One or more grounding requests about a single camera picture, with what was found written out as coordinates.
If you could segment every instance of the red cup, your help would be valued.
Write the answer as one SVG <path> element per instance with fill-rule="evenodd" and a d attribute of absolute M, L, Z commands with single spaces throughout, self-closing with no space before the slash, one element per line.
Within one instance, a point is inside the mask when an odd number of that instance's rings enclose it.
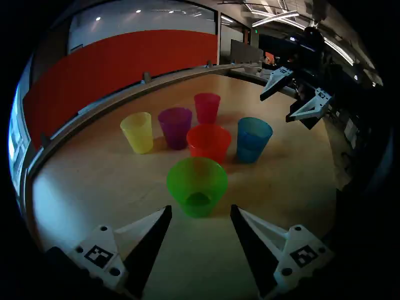
<path fill-rule="evenodd" d="M 200 124 L 214 124 L 216 122 L 220 100 L 220 96 L 210 92 L 194 96 L 197 120 Z"/>
<path fill-rule="evenodd" d="M 200 124 L 186 135 L 192 157 L 205 157 L 221 164 L 232 137 L 228 130 L 215 124 Z"/>

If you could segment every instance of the red wall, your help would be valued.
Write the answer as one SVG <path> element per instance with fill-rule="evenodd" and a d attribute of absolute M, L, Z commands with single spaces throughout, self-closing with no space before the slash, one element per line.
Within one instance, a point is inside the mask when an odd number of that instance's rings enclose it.
<path fill-rule="evenodd" d="M 51 137 L 88 104 L 151 76 L 217 63 L 217 36 L 185 30 L 148 30 L 109 37 L 64 57 L 23 99 L 30 138 Z"/>

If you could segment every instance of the translucent plastic cup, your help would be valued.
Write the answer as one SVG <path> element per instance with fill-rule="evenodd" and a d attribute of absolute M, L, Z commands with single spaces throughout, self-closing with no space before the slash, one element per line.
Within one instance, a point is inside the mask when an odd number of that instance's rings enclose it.
<path fill-rule="evenodd" d="M 122 120 L 120 127 L 133 151 L 144 154 L 153 148 L 152 115 L 136 112 Z"/>
<path fill-rule="evenodd" d="M 228 176 L 211 159 L 189 157 L 169 170 L 166 185 L 188 216 L 206 217 L 227 190 Z"/>
<path fill-rule="evenodd" d="M 200 124 L 186 136 L 192 157 L 205 157 L 221 164 L 227 154 L 232 137 L 228 130 L 215 124 Z"/>
<path fill-rule="evenodd" d="M 183 107 L 163 110 L 158 115 L 158 121 L 168 146 L 175 150 L 186 148 L 186 135 L 192 124 L 192 112 Z"/>
<path fill-rule="evenodd" d="M 200 93 L 194 96 L 197 120 L 200 124 L 214 124 L 217 119 L 221 97 L 213 93 Z"/>
<path fill-rule="evenodd" d="M 255 117 L 241 118 L 237 129 L 237 158 L 243 163 L 256 162 L 272 134 L 271 126 L 263 120 Z"/>

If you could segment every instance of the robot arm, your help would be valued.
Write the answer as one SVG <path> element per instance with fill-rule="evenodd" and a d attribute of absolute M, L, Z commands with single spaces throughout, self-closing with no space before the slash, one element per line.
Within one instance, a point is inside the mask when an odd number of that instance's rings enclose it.
<path fill-rule="evenodd" d="M 168 205 L 119 229 L 100 225 L 68 257 L 106 288 L 140 298 L 171 218 Z"/>
<path fill-rule="evenodd" d="M 284 230 L 232 205 L 230 218 L 259 290 L 272 299 L 328 265 L 334 253 L 302 225 Z"/>
<path fill-rule="evenodd" d="M 260 101 L 264 101 L 268 97 L 280 91 L 293 79 L 295 79 L 296 76 L 298 76 L 298 74 L 284 66 L 281 66 L 277 70 L 271 72 L 269 81 L 260 94 Z M 332 96 L 324 91 L 321 87 L 316 88 L 315 96 L 309 100 L 306 100 L 306 102 L 294 112 L 289 113 L 286 116 L 286 122 L 304 120 L 308 118 L 322 118 L 328 109 L 328 104 L 331 99 Z"/>

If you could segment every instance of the tabletop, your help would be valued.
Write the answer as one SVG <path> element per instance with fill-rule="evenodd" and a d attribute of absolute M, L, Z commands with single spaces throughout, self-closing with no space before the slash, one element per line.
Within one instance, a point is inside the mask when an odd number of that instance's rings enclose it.
<path fill-rule="evenodd" d="M 333 225 L 336 187 L 325 125 L 308 130 L 285 122 L 294 99 L 277 92 L 261 102 L 263 87 L 222 75 L 204 75 L 146 94 L 96 120 L 66 142 L 32 185 L 32 212 L 43 249 L 66 253 L 96 226 L 114 229 L 172 205 L 172 220 L 143 299 L 256 299 L 257 287 L 229 213 L 231 204 L 288 229 L 303 224 L 322 237 Z M 186 216 L 167 190 L 170 168 L 190 156 L 168 149 L 159 112 L 186 107 L 196 119 L 194 95 L 221 96 L 216 123 L 232 143 L 222 167 L 228 188 L 206 218 Z M 129 114 L 152 115 L 154 148 L 134 154 L 120 129 Z M 235 163 L 238 120 L 268 122 L 273 135 L 254 164 Z"/>

